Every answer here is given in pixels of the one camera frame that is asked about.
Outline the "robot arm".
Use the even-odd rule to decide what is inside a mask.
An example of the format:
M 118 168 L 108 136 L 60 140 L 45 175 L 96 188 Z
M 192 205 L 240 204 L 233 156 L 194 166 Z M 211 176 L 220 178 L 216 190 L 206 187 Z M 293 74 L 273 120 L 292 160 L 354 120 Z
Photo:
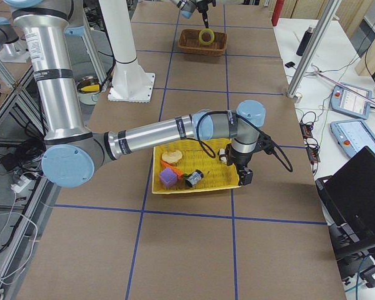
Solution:
M 45 176 L 58 186 L 88 182 L 110 161 L 142 149 L 177 140 L 229 138 L 227 162 L 235 165 L 239 183 L 253 178 L 248 163 L 269 152 L 271 139 L 261 130 L 264 106 L 246 100 L 234 111 L 199 111 L 126 131 L 95 134 L 83 122 L 66 45 L 66 29 L 81 19 L 81 1 L 9 1 L 14 24 L 24 31 L 48 130 L 42 159 Z
M 209 27 L 208 14 L 209 5 L 216 6 L 216 0 L 171 0 L 176 7 L 182 12 L 182 15 L 189 19 L 195 11 L 198 11 L 204 23 L 205 28 Z

